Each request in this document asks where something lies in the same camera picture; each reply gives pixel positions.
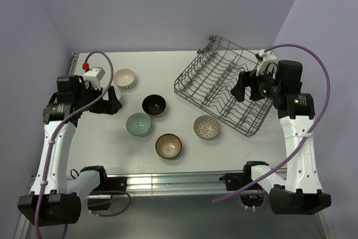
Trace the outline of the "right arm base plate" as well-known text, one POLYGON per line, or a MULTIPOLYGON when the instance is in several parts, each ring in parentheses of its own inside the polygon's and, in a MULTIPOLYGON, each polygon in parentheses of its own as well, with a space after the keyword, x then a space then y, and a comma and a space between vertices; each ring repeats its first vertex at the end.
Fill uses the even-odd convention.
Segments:
POLYGON ((236 191, 249 184, 252 180, 244 172, 226 173, 219 178, 225 182, 226 191, 236 191))

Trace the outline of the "red patterned bowl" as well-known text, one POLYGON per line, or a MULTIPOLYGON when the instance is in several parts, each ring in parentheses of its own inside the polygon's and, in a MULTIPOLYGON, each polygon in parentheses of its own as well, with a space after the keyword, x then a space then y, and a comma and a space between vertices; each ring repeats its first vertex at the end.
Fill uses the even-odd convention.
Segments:
POLYGON ((220 124, 211 115, 202 115, 193 124, 195 134, 202 139, 213 139, 220 132, 220 124))

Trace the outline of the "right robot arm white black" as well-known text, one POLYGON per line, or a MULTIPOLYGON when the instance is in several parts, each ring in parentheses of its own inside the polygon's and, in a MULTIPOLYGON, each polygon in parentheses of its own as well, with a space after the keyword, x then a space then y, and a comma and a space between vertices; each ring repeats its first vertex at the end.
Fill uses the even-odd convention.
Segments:
POLYGON ((316 122, 314 101, 302 93, 303 66, 291 60, 280 60, 276 71, 258 73, 240 72, 231 94, 244 101, 244 92, 251 89, 249 99, 269 99, 277 110, 282 126, 286 156, 286 179, 279 176, 265 162, 248 162, 242 175, 243 185, 253 189, 258 184, 268 192, 269 203, 275 214, 313 215, 331 206, 331 196, 323 191, 315 165, 313 133, 316 122))

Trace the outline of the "white bowl striped outside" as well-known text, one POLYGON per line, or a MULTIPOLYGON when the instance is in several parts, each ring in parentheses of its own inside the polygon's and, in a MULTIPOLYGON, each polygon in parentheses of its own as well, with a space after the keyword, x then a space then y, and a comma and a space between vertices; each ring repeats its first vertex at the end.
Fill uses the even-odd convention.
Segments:
POLYGON ((131 69, 120 69, 114 73, 113 83, 120 90, 129 90, 136 80, 135 73, 131 69))

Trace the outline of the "light green bowl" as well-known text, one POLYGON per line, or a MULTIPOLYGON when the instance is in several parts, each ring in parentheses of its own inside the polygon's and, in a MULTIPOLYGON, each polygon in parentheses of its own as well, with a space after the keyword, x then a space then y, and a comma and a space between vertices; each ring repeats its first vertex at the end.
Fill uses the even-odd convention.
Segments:
POLYGON ((145 113, 134 113, 126 121, 126 130, 134 136, 145 136, 150 133, 151 118, 145 113))

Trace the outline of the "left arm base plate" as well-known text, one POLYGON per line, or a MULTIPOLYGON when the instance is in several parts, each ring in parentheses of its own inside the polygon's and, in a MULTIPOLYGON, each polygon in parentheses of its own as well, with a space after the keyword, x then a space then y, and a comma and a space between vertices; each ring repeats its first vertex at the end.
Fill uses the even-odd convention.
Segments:
POLYGON ((126 192, 127 187, 127 177, 108 177, 104 183, 100 183, 93 191, 90 192, 91 195, 100 195, 100 194, 116 194, 118 191, 120 194, 126 192))

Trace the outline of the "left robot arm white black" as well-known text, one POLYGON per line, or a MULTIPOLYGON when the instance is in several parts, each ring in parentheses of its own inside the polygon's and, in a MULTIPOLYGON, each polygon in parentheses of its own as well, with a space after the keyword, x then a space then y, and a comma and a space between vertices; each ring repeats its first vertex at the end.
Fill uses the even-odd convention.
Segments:
POLYGON ((107 191, 103 166, 84 167, 67 184, 69 150, 83 112, 114 115, 122 108, 114 87, 102 88, 94 77, 62 76, 56 84, 43 111, 44 146, 36 179, 30 193, 18 200, 18 209, 35 227, 76 223, 90 193, 107 191))

